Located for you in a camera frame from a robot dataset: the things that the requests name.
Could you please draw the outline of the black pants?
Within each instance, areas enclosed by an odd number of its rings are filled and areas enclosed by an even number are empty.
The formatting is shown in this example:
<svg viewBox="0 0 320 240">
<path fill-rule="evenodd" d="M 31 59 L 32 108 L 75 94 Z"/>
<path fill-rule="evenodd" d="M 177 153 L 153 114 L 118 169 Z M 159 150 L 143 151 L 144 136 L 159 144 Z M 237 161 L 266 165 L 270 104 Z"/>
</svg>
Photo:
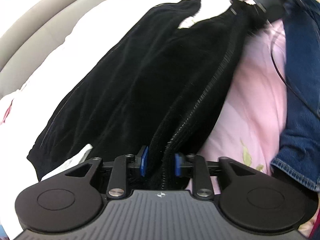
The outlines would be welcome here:
<svg viewBox="0 0 320 240">
<path fill-rule="evenodd" d="M 256 5 L 235 1 L 189 28 L 200 0 L 151 8 L 62 99 L 28 154 L 39 179 L 87 144 L 113 161 L 147 146 L 143 185 L 182 190 L 175 154 L 195 154 L 213 130 L 247 35 L 266 23 Z"/>
</svg>

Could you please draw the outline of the blue denim jacket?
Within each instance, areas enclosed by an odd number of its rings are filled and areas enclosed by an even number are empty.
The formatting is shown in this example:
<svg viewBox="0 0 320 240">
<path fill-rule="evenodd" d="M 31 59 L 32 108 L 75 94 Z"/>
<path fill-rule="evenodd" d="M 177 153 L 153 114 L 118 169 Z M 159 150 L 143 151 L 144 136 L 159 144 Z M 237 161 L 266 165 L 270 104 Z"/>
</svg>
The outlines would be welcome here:
<svg viewBox="0 0 320 240">
<path fill-rule="evenodd" d="M 319 2 L 289 1 L 286 11 L 287 118 L 271 165 L 319 192 Z"/>
</svg>

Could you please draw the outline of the grey padded headboard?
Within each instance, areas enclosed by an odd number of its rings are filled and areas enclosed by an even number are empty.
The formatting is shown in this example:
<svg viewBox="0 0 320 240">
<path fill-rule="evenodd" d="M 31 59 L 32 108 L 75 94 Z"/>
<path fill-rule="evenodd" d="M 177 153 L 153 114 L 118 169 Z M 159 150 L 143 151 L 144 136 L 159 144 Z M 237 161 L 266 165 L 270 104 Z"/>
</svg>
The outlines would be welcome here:
<svg viewBox="0 0 320 240">
<path fill-rule="evenodd" d="M 76 23 L 105 0 L 40 0 L 1 36 L 1 97 L 22 87 Z"/>
</svg>

